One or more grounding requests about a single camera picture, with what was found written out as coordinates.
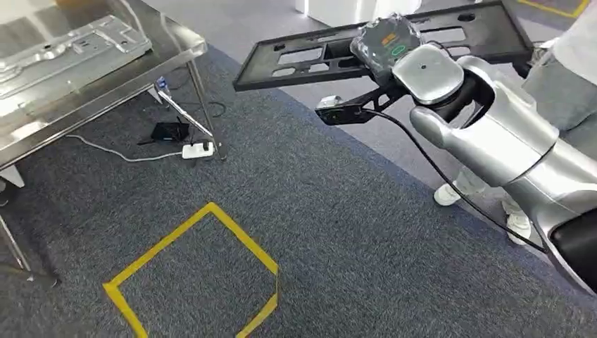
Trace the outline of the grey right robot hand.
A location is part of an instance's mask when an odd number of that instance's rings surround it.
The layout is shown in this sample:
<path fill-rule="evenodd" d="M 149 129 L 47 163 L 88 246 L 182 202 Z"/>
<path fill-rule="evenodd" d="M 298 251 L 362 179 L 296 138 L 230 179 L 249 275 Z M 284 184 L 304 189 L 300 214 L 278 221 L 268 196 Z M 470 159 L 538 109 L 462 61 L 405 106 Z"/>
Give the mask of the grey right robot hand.
<path fill-rule="evenodd" d="M 350 51 L 364 63 L 372 79 L 383 86 L 392 78 L 395 63 L 423 43 L 422 34 L 409 19 L 392 13 L 360 27 L 350 43 Z"/>

